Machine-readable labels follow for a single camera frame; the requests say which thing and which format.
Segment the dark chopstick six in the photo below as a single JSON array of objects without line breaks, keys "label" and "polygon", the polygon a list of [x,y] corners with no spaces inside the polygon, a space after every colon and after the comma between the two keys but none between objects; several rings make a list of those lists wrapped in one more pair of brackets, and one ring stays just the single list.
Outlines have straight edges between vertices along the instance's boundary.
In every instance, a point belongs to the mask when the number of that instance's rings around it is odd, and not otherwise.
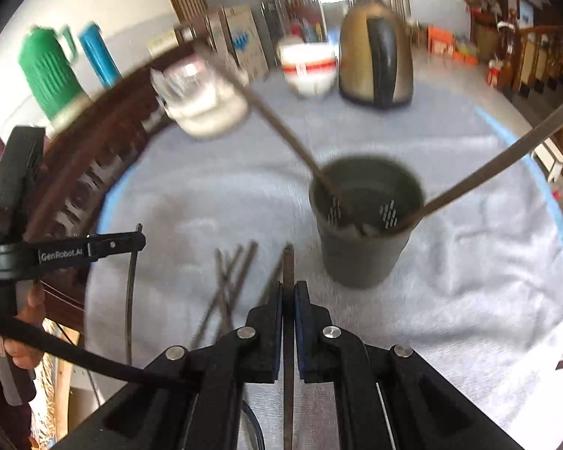
[{"label": "dark chopstick six", "polygon": [[230,324],[232,324],[232,321],[230,321],[229,296],[227,295],[232,264],[220,249],[215,250],[215,266],[217,272],[217,305],[220,309],[220,326],[217,329],[217,337],[222,337],[230,330]]}]

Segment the dark chopstick four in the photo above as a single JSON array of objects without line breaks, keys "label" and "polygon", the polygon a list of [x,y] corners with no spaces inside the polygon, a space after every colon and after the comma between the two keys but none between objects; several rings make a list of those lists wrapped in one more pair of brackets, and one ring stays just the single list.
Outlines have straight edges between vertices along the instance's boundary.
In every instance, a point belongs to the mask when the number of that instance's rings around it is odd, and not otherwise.
[{"label": "dark chopstick four", "polygon": [[125,358],[126,364],[131,366],[133,363],[132,356],[132,331],[133,331],[133,301],[134,301],[134,284],[136,277],[137,261],[139,250],[134,250],[130,254],[130,261],[127,275],[126,285],[126,307],[125,307]]}]

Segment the dark chopstick two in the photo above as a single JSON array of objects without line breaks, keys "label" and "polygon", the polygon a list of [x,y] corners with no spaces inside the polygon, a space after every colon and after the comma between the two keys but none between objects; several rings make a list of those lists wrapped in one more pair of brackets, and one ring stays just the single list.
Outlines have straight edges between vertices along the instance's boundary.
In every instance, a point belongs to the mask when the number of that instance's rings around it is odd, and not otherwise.
[{"label": "dark chopstick two", "polygon": [[437,212],[439,209],[453,203],[453,201],[458,200],[470,191],[499,175],[510,166],[513,166],[517,161],[523,159],[524,156],[527,156],[537,145],[545,139],[548,139],[555,132],[558,132],[561,128],[563,128],[563,103],[539,125],[514,142],[504,152],[499,153],[499,155],[490,162],[485,163],[480,169],[471,173],[470,176],[467,176],[463,181],[457,183],[453,188],[446,190],[446,192],[443,192],[438,197],[426,203],[416,212],[403,217],[391,232],[393,234],[398,233],[417,225],[417,223],[421,222],[426,216],[432,215],[433,212]]}]

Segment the dark carved wooden sideboard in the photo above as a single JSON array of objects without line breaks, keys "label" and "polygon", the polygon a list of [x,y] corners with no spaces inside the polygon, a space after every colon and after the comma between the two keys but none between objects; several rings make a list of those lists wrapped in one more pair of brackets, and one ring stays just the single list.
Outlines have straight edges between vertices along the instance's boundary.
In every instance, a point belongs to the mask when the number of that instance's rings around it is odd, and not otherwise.
[{"label": "dark carved wooden sideboard", "polygon": [[95,230],[107,193],[149,141],[173,124],[160,107],[150,72],[192,53],[191,46],[181,45],[140,66],[50,140],[28,200],[27,241],[84,237]]}]

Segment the dark grey utensil holder cup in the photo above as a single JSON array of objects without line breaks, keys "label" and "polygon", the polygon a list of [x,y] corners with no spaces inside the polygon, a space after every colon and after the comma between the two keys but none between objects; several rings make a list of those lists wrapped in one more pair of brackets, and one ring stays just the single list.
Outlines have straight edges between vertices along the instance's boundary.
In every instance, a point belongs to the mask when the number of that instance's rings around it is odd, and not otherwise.
[{"label": "dark grey utensil holder cup", "polygon": [[389,276],[414,227],[391,230],[423,205],[424,193],[404,165],[385,156],[343,156],[322,171],[362,222],[359,231],[340,202],[316,179],[311,182],[309,200],[324,268],[344,287],[373,288]]}]

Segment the grey table cloth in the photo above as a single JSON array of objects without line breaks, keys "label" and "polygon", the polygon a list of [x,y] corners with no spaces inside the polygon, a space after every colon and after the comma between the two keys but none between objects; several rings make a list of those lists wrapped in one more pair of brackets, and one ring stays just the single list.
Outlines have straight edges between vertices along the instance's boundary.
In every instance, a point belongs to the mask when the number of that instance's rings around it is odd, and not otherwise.
[{"label": "grey table cloth", "polygon": [[400,217],[396,194],[361,212],[316,215],[311,173],[258,113],[210,140],[178,126],[158,133],[110,192],[99,228],[141,227],[135,289],[129,260],[92,268],[86,294],[91,350],[144,367],[173,344],[210,344],[220,313],[215,257],[255,243],[233,322],[257,305],[284,247],[295,274],[333,321],[368,344],[413,347],[526,449],[563,441],[563,214],[532,159],[521,159],[424,218],[389,276],[340,285],[321,258],[318,229],[380,238]]}]

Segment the green thermos jug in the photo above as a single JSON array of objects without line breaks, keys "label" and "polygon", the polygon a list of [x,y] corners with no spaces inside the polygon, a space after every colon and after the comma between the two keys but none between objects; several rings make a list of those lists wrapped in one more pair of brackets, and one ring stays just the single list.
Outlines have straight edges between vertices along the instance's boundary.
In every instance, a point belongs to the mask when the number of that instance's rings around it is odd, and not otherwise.
[{"label": "green thermos jug", "polygon": [[34,99],[59,133],[91,100],[73,70],[78,51],[70,27],[33,27],[25,37],[19,65]]}]

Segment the blue thermos flask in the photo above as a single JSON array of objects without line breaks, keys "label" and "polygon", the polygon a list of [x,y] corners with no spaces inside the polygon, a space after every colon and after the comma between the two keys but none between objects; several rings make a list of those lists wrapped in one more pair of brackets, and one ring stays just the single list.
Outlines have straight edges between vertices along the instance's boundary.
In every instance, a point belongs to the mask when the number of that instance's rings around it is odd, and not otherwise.
[{"label": "blue thermos flask", "polygon": [[101,84],[109,89],[121,78],[121,73],[103,41],[99,26],[88,23],[78,34],[81,47]]}]

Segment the white basin with plastic bag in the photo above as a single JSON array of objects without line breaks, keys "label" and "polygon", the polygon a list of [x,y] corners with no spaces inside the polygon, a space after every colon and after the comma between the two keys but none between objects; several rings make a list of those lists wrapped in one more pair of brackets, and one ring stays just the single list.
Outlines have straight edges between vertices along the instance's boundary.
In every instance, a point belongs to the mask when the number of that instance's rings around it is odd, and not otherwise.
[{"label": "white basin with plastic bag", "polygon": [[167,117],[195,139],[229,132],[249,115],[244,96],[200,56],[163,71],[153,68],[150,81]]}]

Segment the small white stool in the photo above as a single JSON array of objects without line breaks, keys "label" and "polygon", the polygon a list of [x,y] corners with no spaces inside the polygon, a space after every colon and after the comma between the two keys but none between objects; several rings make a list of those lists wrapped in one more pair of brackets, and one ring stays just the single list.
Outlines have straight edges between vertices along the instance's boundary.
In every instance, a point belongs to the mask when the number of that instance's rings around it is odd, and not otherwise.
[{"label": "small white stool", "polygon": [[549,183],[555,183],[563,173],[563,153],[548,138],[538,144],[532,151],[532,156],[536,162],[545,170],[545,176]]}]

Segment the red white stacked bowls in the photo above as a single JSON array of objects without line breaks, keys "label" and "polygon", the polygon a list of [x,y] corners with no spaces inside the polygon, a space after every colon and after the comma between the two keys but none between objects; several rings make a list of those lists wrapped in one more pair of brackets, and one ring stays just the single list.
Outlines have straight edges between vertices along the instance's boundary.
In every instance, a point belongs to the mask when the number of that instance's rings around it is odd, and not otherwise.
[{"label": "red white stacked bowls", "polygon": [[289,44],[280,48],[280,67],[291,91],[305,99],[328,95],[337,79],[336,46]]}]

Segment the gold black electric kettle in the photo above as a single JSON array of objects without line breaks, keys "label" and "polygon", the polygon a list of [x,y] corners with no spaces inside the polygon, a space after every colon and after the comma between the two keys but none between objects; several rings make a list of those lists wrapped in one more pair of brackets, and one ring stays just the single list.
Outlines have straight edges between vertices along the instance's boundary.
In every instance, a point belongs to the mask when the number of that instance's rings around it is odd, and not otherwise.
[{"label": "gold black electric kettle", "polygon": [[411,44],[405,23],[381,0],[353,6],[340,26],[339,90],[355,104],[387,110],[414,94]]}]

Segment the wooden staircase railing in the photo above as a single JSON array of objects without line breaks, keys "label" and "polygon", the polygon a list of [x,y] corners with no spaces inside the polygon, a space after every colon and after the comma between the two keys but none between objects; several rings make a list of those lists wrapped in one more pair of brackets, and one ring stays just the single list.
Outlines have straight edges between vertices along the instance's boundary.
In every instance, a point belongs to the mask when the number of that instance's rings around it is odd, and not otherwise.
[{"label": "wooden staircase railing", "polygon": [[497,88],[511,100],[563,88],[563,25],[521,28],[501,21],[496,26],[504,55]]}]

